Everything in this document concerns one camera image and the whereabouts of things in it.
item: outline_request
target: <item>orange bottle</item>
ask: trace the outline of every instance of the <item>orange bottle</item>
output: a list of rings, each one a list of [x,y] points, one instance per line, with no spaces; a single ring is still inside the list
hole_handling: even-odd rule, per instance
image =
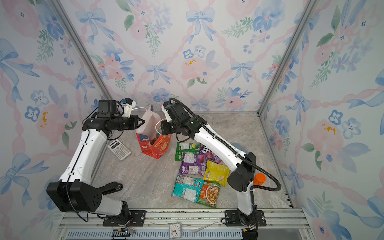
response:
[[[262,173],[258,173],[256,174],[254,180],[253,180],[253,184],[254,185],[263,185],[263,183],[266,181],[266,177],[264,174]]]

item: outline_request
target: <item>food package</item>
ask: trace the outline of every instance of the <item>food package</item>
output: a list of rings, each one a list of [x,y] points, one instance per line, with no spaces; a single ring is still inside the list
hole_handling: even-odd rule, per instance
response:
[[[207,169],[205,171],[204,180],[216,181],[227,186],[227,178],[229,176],[229,168],[211,161],[207,161]]]
[[[161,120],[161,117],[153,112],[152,105],[141,118],[145,123],[136,129],[136,136],[139,141],[141,152],[145,155],[159,159],[169,148],[171,134],[157,136],[155,125]]]
[[[216,208],[216,200],[220,191],[220,184],[214,181],[204,181],[197,200],[198,204]]]
[[[199,154],[206,154],[208,160],[218,164],[222,161],[216,154],[214,154],[211,150],[209,150],[207,146],[204,145],[201,146]]]
[[[184,153],[199,154],[200,143],[178,142],[176,146],[175,161],[183,160]]]
[[[207,168],[207,155],[183,154],[183,162],[180,166],[180,174],[200,174],[204,176]]]
[[[204,180],[195,179],[192,177],[177,174],[175,189],[172,196],[182,197],[191,202],[196,203],[200,196],[201,188],[203,187]]]

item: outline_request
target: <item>gray marble surface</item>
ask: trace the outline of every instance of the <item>gray marble surface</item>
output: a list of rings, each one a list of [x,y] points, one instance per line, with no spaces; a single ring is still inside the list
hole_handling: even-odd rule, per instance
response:
[[[199,115],[225,140],[237,142],[253,152],[256,155],[256,164],[278,178],[255,113]],[[93,186],[100,187],[113,181],[122,183],[123,190],[109,194],[108,197],[124,200],[130,208],[207,208],[180,197],[172,197],[174,181],[181,165],[181,161],[174,160],[177,142],[175,135],[172,136],[167,153],[160,159],[151,158],[141,152],[135,131],[125,131],[119,140],[132,154],[121,161],[107,149]],[[275,186],[268,178],[264,185]],[[283,190],[270,192],[257,189],[254,194],[258,208],[289,208]],[[221,186],[217,208],[237,208],[236,192],[229,185]]]

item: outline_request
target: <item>yellow food packet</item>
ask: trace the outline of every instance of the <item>yellow food packet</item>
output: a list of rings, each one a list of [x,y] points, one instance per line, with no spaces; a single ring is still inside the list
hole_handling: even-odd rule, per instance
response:
[[[224,187],[227,186],[229,168],[211,161],[207,161],[207,169],[204,174],[204,180],[216,181]]]

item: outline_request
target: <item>purple food packet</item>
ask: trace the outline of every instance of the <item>purple food packet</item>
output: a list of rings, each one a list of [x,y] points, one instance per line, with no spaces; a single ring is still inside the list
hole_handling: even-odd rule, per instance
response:
[[[199,154],[206,154],[208,160],[217,164],[221,163],[222,161],[216,154],[214,154],[211,150],[209,150],[207,146],[204,145],[201,146]]]
[[[205,154],[183,154],[183,162],[181,163],[180,174],[200,174],[204,176],[207,169],[207,156]]]

